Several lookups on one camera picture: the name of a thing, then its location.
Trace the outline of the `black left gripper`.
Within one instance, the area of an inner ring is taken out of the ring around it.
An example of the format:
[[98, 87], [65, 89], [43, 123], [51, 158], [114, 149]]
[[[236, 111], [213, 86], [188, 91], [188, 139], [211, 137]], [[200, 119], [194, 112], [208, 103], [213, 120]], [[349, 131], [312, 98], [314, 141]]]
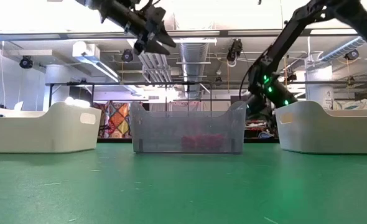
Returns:
[[134, 43], [134, 53], [136, 55], [142, 53], [169, 55], [170, 52], [160, 43], [169, 47], [176, 47], [176, 43], [168, 32], [163, 29], [162, 18], [165, 15], [165, 10], [151, 4], [136, 11], [136, 14], [144, 21], [144, 24], [139, 31], [137, 41]]

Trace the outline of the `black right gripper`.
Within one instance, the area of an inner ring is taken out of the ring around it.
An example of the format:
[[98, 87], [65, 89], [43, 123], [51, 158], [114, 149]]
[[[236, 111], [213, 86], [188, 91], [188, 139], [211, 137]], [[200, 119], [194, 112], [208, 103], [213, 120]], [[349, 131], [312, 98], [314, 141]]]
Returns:
[[297, 98], [279, 80], [275, 73], [261, 74], [256, 78], [256, 86], [261, 97], [268, 99], [276, 108], [297, 102]]

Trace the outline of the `small red toy strawberry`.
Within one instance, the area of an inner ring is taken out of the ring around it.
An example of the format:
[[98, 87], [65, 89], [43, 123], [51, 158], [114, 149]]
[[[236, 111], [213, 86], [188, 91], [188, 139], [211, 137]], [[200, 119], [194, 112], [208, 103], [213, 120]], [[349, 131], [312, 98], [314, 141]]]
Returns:
[[226, 138], [222, 134], [204, 135], [202, 146], [209, 151], [220, 151]]

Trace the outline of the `white ceiling light fixture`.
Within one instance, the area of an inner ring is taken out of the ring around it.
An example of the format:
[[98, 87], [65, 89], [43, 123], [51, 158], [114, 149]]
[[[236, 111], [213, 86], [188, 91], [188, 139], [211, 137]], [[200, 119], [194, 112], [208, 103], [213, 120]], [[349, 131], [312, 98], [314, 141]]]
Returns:
[[216, 44], [216, 39], [205, 39], [205, 38], [181, 38], [173, 39], [176, 44]]

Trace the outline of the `white pillar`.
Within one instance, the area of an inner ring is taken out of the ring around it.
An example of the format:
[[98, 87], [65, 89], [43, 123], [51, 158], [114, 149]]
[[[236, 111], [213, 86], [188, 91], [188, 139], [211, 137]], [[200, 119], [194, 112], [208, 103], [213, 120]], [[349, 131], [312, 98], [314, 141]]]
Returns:
[[[332, 81], [332, 66], [322, 68], [309, 67], [306, 69], [306, 82], [324, 82]], [[328, 84], [306, 84], [305, 97], [308, 101], [315, 101], [325, 110], [333, 109], [333, 87]]]

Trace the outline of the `light grey plastic basket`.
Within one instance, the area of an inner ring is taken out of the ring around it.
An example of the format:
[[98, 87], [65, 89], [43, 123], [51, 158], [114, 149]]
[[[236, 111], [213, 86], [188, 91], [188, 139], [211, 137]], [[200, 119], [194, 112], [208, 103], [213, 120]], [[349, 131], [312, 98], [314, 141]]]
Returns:
[[298, 101], [275, 110], [280, 147], [304, 154], [367, 154], [367, 110]]

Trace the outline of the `colourful patchwork quilt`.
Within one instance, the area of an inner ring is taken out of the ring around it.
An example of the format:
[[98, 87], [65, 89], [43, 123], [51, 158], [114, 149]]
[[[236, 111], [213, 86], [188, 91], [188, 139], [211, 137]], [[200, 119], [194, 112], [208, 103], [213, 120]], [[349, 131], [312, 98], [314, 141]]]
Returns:
[[100, 139], [131, 139], [130, 104], [107, 101], [94, 103], [101, 110]]

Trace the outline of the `translucent grey plastic basket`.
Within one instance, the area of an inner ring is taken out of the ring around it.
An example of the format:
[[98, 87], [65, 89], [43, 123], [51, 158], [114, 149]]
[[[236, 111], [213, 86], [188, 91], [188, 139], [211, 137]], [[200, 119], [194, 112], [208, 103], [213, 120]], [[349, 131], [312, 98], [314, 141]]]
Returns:
[[[131, 136], [136, 153], [241, 154], [247, 104], [237, 101], [227, 111], [146, 111], [132, 103]], [[204, 135], [222, 134], [220, 151], [202, 146]]]

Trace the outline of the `grey horizontal beam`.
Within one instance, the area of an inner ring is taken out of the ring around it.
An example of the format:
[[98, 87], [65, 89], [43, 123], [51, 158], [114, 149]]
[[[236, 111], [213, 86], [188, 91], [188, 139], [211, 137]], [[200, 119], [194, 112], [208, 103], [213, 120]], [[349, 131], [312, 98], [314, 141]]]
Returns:
[[[170, 30], [168, 34], [173, 39], [184, 38], [236, 38], [236, 37], [277, 37], [279, 29], [237, 29], [237, 30]], [[354, 29], [322, 29], [306, 28], [302, 31], [302, 37], [330, 37], [344, 36], [356, 37], [358, 34]], [[124, 32], [60, 32], [60, 33], [0, 33], [0, 41], [44, 41], [44, 40], [95, 40], [95, 39], [133, 39], [132, 34]]]

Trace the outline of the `green table mat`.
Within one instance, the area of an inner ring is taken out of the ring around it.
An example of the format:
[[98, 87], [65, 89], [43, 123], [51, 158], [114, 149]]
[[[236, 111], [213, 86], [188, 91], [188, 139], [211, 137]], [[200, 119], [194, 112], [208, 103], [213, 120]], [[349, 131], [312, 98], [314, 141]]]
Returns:
[[367, 156], [0, 154], [0, 224], [367, 224]]

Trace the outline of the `white plastic basket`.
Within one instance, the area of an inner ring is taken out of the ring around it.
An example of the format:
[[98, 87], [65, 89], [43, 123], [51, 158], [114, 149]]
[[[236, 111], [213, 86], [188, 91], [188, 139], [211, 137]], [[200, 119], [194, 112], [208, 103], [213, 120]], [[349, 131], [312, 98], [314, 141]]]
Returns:
[[101, 110], [53, 104], [48, 111], [0, 108], [0, 153], [61, 154], [94, 149]]

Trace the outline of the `silver ventilation duct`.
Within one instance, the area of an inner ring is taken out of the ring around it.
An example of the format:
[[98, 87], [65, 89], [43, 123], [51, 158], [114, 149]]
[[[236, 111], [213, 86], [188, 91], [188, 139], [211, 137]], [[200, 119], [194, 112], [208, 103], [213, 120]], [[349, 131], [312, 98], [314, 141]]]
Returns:
[[209, 44], [181, 43], [179, 47], [184, 82], [202, 81]]

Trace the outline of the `black metal rack frame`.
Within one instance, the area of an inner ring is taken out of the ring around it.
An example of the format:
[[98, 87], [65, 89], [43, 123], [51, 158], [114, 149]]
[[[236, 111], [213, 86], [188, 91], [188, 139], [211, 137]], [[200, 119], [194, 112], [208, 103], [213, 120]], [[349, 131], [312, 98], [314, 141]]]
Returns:
[[[63, 86], [75, 86], [75, 87], [90, 87], [90, 104], [92, 105], [95, 99], [94, 90], [96, 87], [101, 86], [123, 86], [128, 89], [128, 91], [138, 96], [138, 101], [140, 102], [148, 102], [151, 101], [149, 96], [145, 95], [144, 87], [157, 87], [162, 88], [162, 93], [164, 94], [164, 101], [167, 102], [169, 100], [177, 101], [178, 98], [176, 96], [172, 96], [172, 94], [168, 91], [168, 88], [172, 88], [176, 85], [187, 86], [190, 87], [192, 85], [198, 85], [203, 88], [208, 93], [207, 101], [214, 102], [218, 101], [217, 98], [213, 96], [213, 91], [216, 87], [216, 84], [207, 81], [201, 82], [119, 82], [119, 83], [100, 83], [100, 82], [67, 82], [67, 83], [47, 83], [46, 86], [49, 87], [49, 94], [47, 96], [47, 100], [45, 105], [47, 107], [51, 107], [53, 102], [53, 94], [58, 91]], [[367, 85], [367, 81], [304, 81], [304, 82], [289, 82], [289, 91], [294, 92], [293, 85]]]

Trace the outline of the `blue striped flexible duct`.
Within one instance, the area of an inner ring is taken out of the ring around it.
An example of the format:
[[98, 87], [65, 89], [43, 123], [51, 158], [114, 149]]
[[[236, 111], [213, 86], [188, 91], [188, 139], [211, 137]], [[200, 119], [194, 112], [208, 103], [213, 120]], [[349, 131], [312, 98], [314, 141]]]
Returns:
[[333, 50], [322, 53], [318, 60], [321, 62], [329, 62], [335, 59], [338, 59], [339, 57], [356, 50], [363, 46], [366, 43], [366, 41], [358, 36], [354, 39], [349, 40], [348, 42], [345, 42], [344, 44], [339, 45], [338, 47], [335, 47]]

